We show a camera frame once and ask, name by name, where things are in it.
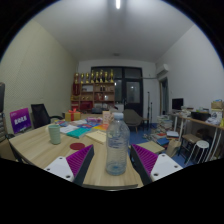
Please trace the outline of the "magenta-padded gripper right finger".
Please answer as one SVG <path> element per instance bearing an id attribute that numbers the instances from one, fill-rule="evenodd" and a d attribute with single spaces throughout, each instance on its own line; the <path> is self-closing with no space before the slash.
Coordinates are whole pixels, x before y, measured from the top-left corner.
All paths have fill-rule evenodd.
<path id="1" fill-rule="evenodd" d="M 148 185 L 182 169 L 168 155 L 157 155 L 141 146 L 132 144 L 130 148 L 132 165 L 140 175 L 142 183 Z"/>

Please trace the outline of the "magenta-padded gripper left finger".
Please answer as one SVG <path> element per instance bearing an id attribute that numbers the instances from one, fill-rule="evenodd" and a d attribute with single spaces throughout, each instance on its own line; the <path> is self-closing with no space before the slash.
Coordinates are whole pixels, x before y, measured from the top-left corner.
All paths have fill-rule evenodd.
<path id="1" fill-rule="evenodd" d="M 45 171 L 81 186 L 94 156 L 94 146 L 89 145 L 68 157 L 59 156 Z"/>

